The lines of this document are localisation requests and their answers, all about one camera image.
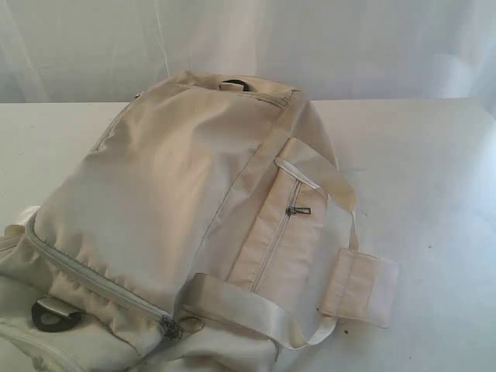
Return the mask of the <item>beige duffel bag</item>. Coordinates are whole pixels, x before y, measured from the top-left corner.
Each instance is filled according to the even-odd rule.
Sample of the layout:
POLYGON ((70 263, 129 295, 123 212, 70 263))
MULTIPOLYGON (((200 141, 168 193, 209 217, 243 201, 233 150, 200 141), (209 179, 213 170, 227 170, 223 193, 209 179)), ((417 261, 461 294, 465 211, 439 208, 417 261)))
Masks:
POLYGON ((177 74, 1 238, 3 371, 272 371, 340 319, 385 328, 396 263, 302 92, 177 74))

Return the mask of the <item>white backdrop curtain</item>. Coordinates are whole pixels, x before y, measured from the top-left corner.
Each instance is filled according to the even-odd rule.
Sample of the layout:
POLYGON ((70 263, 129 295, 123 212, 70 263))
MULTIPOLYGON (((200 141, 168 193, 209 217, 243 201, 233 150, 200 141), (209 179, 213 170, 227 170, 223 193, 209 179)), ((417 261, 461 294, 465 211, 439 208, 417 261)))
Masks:
POLYGON ((4 102, 118 102, 188 69, 314 99, 495 109, 493 1, 3 1, 4 102))

